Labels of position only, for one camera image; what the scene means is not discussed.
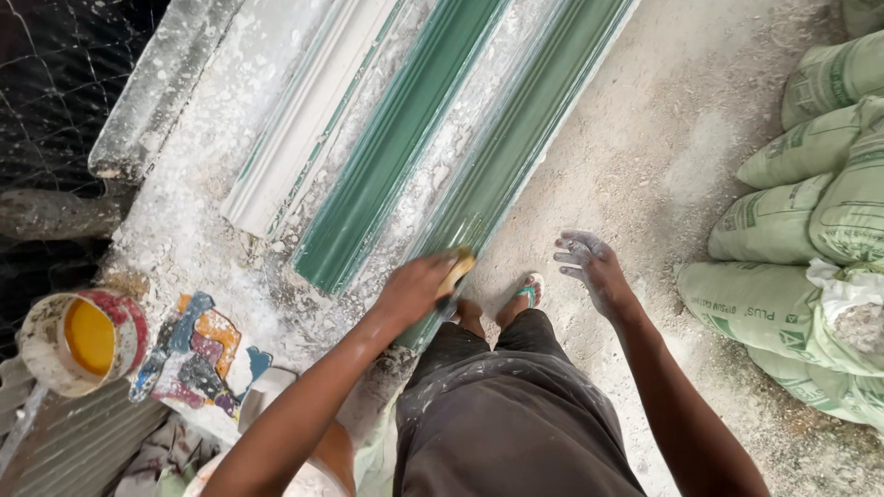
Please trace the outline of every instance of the left hand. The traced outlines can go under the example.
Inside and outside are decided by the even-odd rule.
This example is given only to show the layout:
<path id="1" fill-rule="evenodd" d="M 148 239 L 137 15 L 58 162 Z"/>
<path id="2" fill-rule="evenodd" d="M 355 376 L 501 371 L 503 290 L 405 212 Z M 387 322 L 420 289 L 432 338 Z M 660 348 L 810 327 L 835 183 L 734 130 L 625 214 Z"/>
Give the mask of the left hand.
<path id="1" fill-rule="evenodd" d="M 452 250 L 408 261 L 392 272 L 371 310 L 403 329 L 433 309 L 436 290 L 457 262 Z"/>

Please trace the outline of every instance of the dirt ground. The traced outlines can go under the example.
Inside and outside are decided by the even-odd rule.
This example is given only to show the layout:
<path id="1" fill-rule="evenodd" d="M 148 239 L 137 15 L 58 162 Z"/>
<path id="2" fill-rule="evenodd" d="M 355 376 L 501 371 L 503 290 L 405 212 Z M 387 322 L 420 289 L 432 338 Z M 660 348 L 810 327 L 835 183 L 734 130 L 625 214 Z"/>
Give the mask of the dirt ground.
<path id="1" fill-rule="evenodd" d="M 720 214 L 751 191 L 740 163 L 782 133 L 786 77 L 814 44 L 843 42 L 835 0 L 643 0 L 469 282 L 489 316 L 527 271 L 568 355 L 610 396 L 649 495 L 677 495 L 610 325 L 558 274 L 562 228 L 599 233 L 675 359 L 747 447 L 776 495 L 882 495 L 877 432 L 790 397 L 738 343 L 681 305 L 672 266 L 707 260 Z"/>

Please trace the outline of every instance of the cloth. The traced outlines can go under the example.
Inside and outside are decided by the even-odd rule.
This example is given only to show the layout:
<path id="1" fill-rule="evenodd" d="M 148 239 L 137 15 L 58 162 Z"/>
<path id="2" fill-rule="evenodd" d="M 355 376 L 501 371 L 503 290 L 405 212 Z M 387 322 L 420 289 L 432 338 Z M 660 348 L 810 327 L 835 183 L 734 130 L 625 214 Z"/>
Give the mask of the cloth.
<path id="1" fill-rule="evenodd" d="M 397 403 L 394 495 L 644 495 L 610 401 L 540 310 L 494 352 L 446 323 Z"/>

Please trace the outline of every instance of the green paint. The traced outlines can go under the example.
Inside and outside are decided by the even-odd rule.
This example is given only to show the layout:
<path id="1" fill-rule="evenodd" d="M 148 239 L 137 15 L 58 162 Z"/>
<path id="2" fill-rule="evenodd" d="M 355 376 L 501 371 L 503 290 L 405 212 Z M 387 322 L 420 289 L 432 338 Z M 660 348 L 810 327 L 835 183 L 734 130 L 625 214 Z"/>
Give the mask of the green paint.
<path id="1" fill-rule="evenodd" d="M 442 0 L 292 258 L 326 292 L 354 276 L 508 0 Z"/>
<path id="2" fill-rule="evenodd" d="M 409 257 L 462 243 L 482 253 L 571 103 L 601 63 L 631 3 L 564 2 Z M 438 323 L 438 314 L 433 314 L 409 328 L 396 343 L 423 350 Z"/>

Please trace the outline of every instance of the dark shorts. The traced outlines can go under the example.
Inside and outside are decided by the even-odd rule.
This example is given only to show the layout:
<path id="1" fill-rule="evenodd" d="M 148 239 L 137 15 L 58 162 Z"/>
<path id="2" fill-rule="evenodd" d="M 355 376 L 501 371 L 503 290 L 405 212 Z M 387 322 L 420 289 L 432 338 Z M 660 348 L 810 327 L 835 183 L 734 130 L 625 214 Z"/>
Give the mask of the dark shorts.
<path id="1" fill-rule="evenodd" d="M 547 354 L 573 365 L 555 339 L 553 324 L 542 310 L 526 309 L 520 312 L 513 322 L 500 332 L 500 338 L 494 349 Z M 416 385 L 421 378 L 435 370 L 485 352 L 491 352 L 491 346 L 485 339 L 475 336 L 471 331 L 455 323 L 444 323 L 421 355 L 406 389 Z"/>

